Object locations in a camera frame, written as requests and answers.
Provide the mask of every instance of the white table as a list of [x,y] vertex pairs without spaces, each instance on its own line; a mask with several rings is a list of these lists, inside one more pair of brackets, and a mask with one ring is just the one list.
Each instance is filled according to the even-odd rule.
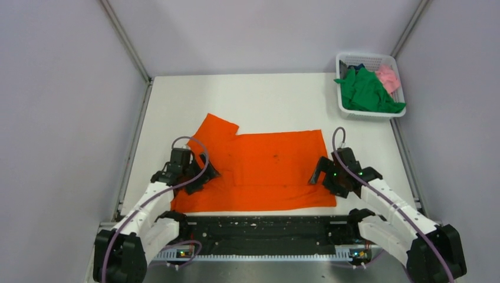
[[[346,146],[361,165],[379,171],[395,192],[415,206],[390,123],[343,120],[334,77],[334,73],[156,77],[121,214],[134,207],[151,175],[169,160],[172,141],[193,135],[207,113],[239,125],[238,134],[321,129],[328,152],[333,150],[333,131],[343,126]],[[350,194],[347,199],[337,198],[334,208],[190,215],[347,215],[353,208],[366,207]]]

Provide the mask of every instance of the plastic basket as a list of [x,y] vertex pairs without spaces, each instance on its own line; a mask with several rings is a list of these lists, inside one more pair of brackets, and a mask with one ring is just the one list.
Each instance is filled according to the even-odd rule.
[[[340,78],[340,60],[342,60],[347,65],[359,65],[361,63],[369,71],[377,71],[380,65],[385,64],[392,68],[398,80],[401,81],[399,77],[399,72],[397,71],[396,60],[388,55],[380,55],[380,54],[369,54],[369,53],[357,53],[357,52],[341,52],[337,54],[335,58],[336,61],[336,77]],[[404,102],[403,89],[399,87],[396,91],[391,93],[394,101],[396,102]],[[379,113],[379,112],[368,112],[368,111],[356,111],[345,109],[342,105],[342,95],[340,90],[340,85],[337,84],[337,98],[338,98],[338,107],[340,108],[340,116],[344,119],[350,120],[368,120],[368,121],[384,121],[389,120],[391,118],[401,117],[406,113],[406,107],[400,113]]]

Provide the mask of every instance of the orange towel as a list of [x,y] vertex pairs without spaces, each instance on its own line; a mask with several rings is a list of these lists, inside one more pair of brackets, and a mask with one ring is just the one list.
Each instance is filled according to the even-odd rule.
[[[222,176],[192,195],[181,190],[172,201],[173,210],[262,211],[336,205],[335,196],[321,182],[307,183],[318,159],[327,155],[321,130],[236,135],[237,131],[236,124],[207,115],[194,137],[207,147],[210,162]],[[196,155],[203,152],[195,142],[188,145]]]

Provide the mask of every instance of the purple cable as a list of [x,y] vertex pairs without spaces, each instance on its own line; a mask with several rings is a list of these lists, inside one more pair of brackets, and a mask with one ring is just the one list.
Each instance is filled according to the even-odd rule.
[[[175,248],[176,246],[186,245],[188,243],[189,244],[195,243],[195,244],[199,245],[200,247],[195,251],[195,254],[193,256],[191,256],[191,258],[188,261],[186,261],[185,263],[179,265],[179,268],[183,268],[184,266],[190,264],[194,260],[194,258],[196,258],[198,256],[198,254],[200,253],[200,251],[202,250],[202,247],[203,247],[202,243],[200,243],[197,240],[182,241],[182,242],[175,243],[173,245],[165,246],[163,249],[160,250],[160,252],[163,252],[163,251],[168,250],[168,249]],[[168,265],[166,265],[164,263],[161,263],[161,264],[150,264],[148,266],[148,268],[153,268],[153,267],[156,267],[156,266],[168,266]]]
[[404,270],[404,274],[406,274],[406,276],[408,277],[408,280],[410,281],[410,283],[414,283],[412,278],[410,277],[410,274],[408,273],[408,270],[406,270],[406,267],[404,265],[401,264],[401,266],[403,267],[403,270]]
[[348,268],[348,269],[366,269],[368,268],[368,266],[372,265],[374,262],[376,262],[380,256],[385,253],[384,250],[382,250],[381,252],[379,252],[376,256],[374,256],[370,262],[366,263],[364,266],[363,265],[351,265],[351,264],[334,264],[334,263],[331,263],[330,265],[331,266],[334,266],[334,267],[340,267],[340,268]]
[[[182,137],[178,137],[176,138],[173,143],[172,143],[172,148],[173,146],[175,145],[175,143],[178,141],[178,140],[181,140],[181,139],[189,139],[189,140],[192,140],[194,142],[197,142],[197,144],[199,144],[202,148],[203,148],[203,152],[205,153],[205,156],[206,156],[206,161],[205,161],[205,165],[203,167],[203,169],[201,170],[200,173],[198,173],[198,175],[196,175],[193,179],[190,179],[190,180],[187,180],[183,183],[180,183],[178,185],[175,185],[175,186],[172,186],[172,187],[169,187],[165,190],[161,190],[160,192],[156,193],[155,195],[153,195],[152,197],[148,198],[144,203],[142,203],[140,206],[139,206],[139,209],[143,209],[144,207],[146,207],[146,205],[148,205],[150,202],[152,202],[153,200],[155,200],[156,198],[158,198],[159,196],[161,196],[162,194],[166,193],[166,192],[170,192],[171,190],[175,190],[175,189],[178,189],[180,187],[184,187],[192,182],[194,182],[196,179],[200,178],[203,173],[206,171],[206,168],[208,167],[208,150],[206,149],[205,145],[201,143],[201,141],[195,139],[194,137],[188,137],[188,136],[182,136]],[[116,241],[116,238],[118,238],[118,235],[120,234],[120,232],[130,223],[130,221],[132,219],[134,219],[134,217],[136,217],[136,215],[139,213],[139,210],[135,210],[134,212],[132,212],[132,214],[129,216],[128,218],[128,221],[124,221],[120,227],[118,227],[118,229],[116,229],[113,237],[111,238],[109,244],[108,244],[108,248],[106,249],[106,254],[104,255],[104,261],[103,261],[103,271],[101,273],[101,283],[106,283],[106,271],[107,271],[107,265],[108,265],[108,261],[109,261],[109,256],[111,254],[111,250],[113,249],[113,244],[115,243]]]
[[353,178],[355,178],[356,181],[360,182],[361,184],[363,184],[363,186],[369,188],[371,191],[373,191],[374,193],[376,193],[377,196],[380,196],[390,206],[392,206],[395,210],[397,210],[399,212],[399,214],[401,214],[401,216],[408,222],[408,224],[410,224],[410,226],[413,229],[415,229],[415,231],[417,231],[417,233],[420,235],[420,237],[422,237],[422,239],[427,243],[427,245],[430,247],[430,249],[432,250],[432,252],[436,255],[437,260],[439,261],[439,263],[441,263],[441,265],[443,266],[443,268],[445,270],[445,273],[446,273],[446,276],[448,277],[449,283],[455,283],[455,280],[453,279],[452,272],[450,271],[448,265],[446,264],[445,259],[443,258],[443,256],[439,253],[438,249],[436,248],[436,246],[434,246],[434,244],[430,241],[430,239],[422,232],[422,230],[420,230],[420,228],[408,217],[408,215],[406,215],[406,213],[404,213],[387,196],[382,195],[382,193],[380,193],[377,189],[375,189],[374,187],[370,186],[370,184],[368,184],[363,179],[359,178],[356,174],[354,174],[351,170],[349,170],[349,168],[340,160],[340,157],[338,156],[337,149],[335,147],[335,136],[337,135],[337,132],[339,130],[341,130],[343,132],[343,134],[344,134],[344,137],[342,138],[342,144],[344,144],[346,142],[346,130],[343,127],[338,127],[333,132],[333,137],[332,137],[331,143],[333,145],[333,154],[337,158],[337,160],[338,160],[339,164],[342,166],[342,168],[344,168],[344,170],[347,173],[349,173],[349,175],[351,175]]

